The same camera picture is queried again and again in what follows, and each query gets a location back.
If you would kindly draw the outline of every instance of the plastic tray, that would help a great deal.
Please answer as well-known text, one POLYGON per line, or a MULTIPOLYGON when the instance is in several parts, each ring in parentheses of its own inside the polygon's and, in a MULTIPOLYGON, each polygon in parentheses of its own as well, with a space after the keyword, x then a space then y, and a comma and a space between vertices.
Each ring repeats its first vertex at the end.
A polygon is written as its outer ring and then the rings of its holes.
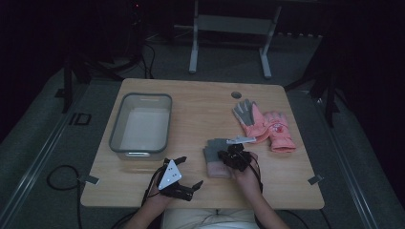
POLYGON ((121 159, 164 159, 171 111, 169 94, 125 95, 111 134, 111 150, 121 159))

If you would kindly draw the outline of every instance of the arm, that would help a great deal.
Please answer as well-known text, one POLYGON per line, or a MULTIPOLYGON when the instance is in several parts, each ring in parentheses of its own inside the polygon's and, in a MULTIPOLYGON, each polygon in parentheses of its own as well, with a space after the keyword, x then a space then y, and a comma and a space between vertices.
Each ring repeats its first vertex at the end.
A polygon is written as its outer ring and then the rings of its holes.
MULTIPOLYGON (((251 161, 251 166, 259 173, 259 168, 255 160, 251 161)), ((288 228, 283 220, 277 215, 273 208, 268 204, 260 191, 259 181, 255 177, 253 171, 247 167, 243 172, 239 170, 233 171, 236 182, 244 193, 245 198, 251 204, 257 219, 267 229, 272 228, 288 228)))
POLYGON ((158 217, 169 205, 172 198, 163 196, 158 193, 158 187, 154 180, 153 188, 151 189, 150 195, 145 203, 139 208, 139 210, 131 217, 128 223, 125 225, 125 229, 146 229, 149 224, 158 217))

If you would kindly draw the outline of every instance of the wood grain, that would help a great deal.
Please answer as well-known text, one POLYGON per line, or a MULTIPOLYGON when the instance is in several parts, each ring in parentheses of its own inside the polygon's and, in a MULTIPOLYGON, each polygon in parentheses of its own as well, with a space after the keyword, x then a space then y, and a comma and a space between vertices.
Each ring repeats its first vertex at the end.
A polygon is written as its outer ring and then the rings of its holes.
POLYGON ((203 156, 208 139, 244 135, 232 108, 245 98, 256 101, 262 113, 278 111, 286 114, 291 137, 297 146, 294 153, 276 154, 269 150, 269 139, 259 144, 245 144, 246 150, 259 156, 266 200, 275 209, 320 209, 324 206, 318 185, 308 183, 314 173, 282 87, 156 79, 123 81, 90 173, 100 178, 100 182, 97 186, 86 184, 81 197, 83 205, 140 206, 151 176, 162 165, 162 161, 121 160, 109 147, 119 104, 128 93, 170 94, 173 98, 166 157, 187 156, 186 162, 179 165, 183 174, 180 184, 191 187, 203 180, 203 185, 191 201, 176 199, 170 207, 249 207, 234 180, 207 176, 203 156), (233 98, 232 92, 241 93, 242 98, 233 98))

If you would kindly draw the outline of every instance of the white triangular marker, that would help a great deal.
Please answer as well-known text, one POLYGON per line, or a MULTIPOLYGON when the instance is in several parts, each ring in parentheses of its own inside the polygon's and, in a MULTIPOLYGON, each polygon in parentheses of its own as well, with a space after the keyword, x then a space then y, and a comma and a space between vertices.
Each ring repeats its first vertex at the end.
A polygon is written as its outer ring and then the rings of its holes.
POLYGON ((163 178, 160 181, 158 186, 159 190, 164 189, 165 187, 169 186, 170 184, 179 181, 181 179, 181 173, 176 166, 174 160, 170 160, 169 164, 167 165, 166 171, 164 171, 163 178))

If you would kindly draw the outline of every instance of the glove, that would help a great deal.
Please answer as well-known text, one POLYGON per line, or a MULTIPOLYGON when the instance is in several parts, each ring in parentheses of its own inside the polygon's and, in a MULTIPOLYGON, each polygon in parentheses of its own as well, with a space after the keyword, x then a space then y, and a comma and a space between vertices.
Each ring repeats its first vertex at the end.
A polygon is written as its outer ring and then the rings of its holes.
POLYGON ((248 99, 245 99, 245 101, 239 102, 232 111, 241 123, 246 136, 256 137, 256 141, 253 143, 259 143, 268 138, 268 125, 255 102, 250 103, 248 99))
POLYGON ((282 113, 265 113, 268 123, 269 137, 271 140, 270 149, 275 153, 290 153, 295 151, 295 144, 291 140, 288 131, 286 116, 282 113))
POLYGON ((206 171, 209 177, 231 178, 229 168, 218 157, 219 151, 227 151, 226 139, 215 138, 208 140, 208 146, 203 149, 206 171))

